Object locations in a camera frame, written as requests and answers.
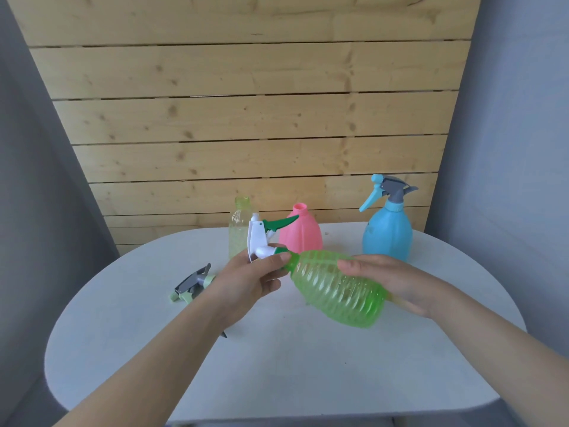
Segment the fingernail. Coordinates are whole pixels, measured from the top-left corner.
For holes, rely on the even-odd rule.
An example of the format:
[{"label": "fingernail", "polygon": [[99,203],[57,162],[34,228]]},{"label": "fingernail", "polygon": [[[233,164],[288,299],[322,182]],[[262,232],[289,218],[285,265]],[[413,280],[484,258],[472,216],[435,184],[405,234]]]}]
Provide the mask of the fingernail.
[{"label": "fingernail", "polygon": [[352,261],[347,261],[345,259],[338,259],[338,265],[341,266],[342,268],[351,268]]}]

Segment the forearm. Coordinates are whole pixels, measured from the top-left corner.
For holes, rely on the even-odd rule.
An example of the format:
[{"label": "forearm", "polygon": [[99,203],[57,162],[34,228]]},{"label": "forearm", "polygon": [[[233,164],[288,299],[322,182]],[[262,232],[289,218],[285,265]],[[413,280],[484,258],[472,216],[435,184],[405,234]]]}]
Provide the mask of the forearm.
[{"label": "forearm", "polygon": [[531,426],[569,419],[569,361],[453,287],[432,318]]},{"label": "forearm", "polygon": [[65,416],[57,427],[162,427],[223,330],[205,294]]}]

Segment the white table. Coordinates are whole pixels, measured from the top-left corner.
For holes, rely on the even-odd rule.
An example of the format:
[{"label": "white table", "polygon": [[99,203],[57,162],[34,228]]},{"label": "white table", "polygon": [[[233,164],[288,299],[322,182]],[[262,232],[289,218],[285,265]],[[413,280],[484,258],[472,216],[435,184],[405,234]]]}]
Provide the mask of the white table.
[{"label": "white table", "polygon": [[[366,223],[321,225],[324,248],[361,252]],[[228,230],[169,235],[126,254],[69,303],[49,338],[50,390],[73,408],[184,307],[168,295],[190,273],[227,262]],[[409,262],[525,329],[504,288],[450,245],[415,232]],[[387,303],[367,330],[307,306],[287,277],[219,338],[171,422],[464,410],[498,395],[429,319]]]}]

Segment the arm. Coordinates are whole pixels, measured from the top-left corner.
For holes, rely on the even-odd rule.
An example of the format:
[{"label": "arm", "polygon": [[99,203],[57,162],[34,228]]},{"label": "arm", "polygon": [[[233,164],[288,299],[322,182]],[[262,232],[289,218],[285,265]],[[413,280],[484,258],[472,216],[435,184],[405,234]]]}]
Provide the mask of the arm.
[{"label": "arm", "polygon": [[219,334],[281,286],[289,253],[233,258],[213,283],[150,343],[63,417],[57,427],[162,427]]},{"label": "arm", "polygon": [[380,282],[392,301],[433,319],[530,426],[569,420],[569,360],[454,286],[386,256],[339,261],[347,275]]}]

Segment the clear plastic bottle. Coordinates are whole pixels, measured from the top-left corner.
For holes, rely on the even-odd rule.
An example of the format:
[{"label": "clear plastic bottle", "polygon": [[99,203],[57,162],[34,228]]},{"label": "clear plastic bottle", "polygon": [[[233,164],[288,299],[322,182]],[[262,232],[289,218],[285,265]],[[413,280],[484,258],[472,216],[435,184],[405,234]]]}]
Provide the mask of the clear plastic bottle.
[{"label": "clear plastic bottle", "polygon": [[349,256],[332,251],[291,254],[285,268],[310,305],[352,327],[368,328],[379,317],[388,292],[372,280],[342,273],[338,259]]},{"label": "clear plastic bottle", "polygon": [[229,259],[247,248],[247,231],[253,213],[248,197],[236,197],[235,208],[229,219]]}]

